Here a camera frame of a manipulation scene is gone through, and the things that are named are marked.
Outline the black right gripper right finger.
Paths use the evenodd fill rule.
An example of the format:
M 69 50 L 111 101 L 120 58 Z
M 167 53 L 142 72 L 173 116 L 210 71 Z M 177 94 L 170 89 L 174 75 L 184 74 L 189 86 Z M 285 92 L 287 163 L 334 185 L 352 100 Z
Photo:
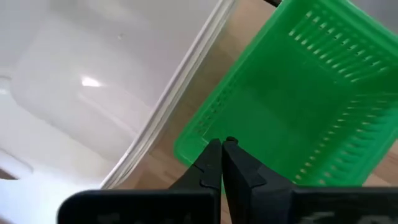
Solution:
M 293 183 L 246 152 L 234 137 L 223 143 L 222 169 L 233 223 L 290 223 Z

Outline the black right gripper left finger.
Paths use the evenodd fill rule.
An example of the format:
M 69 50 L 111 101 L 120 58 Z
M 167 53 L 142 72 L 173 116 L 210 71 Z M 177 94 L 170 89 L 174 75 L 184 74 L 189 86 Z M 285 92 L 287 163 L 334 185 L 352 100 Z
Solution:
M 221 191 L 222 143 L 211 140 L 195 162 L 169 189 L 197 189 Z

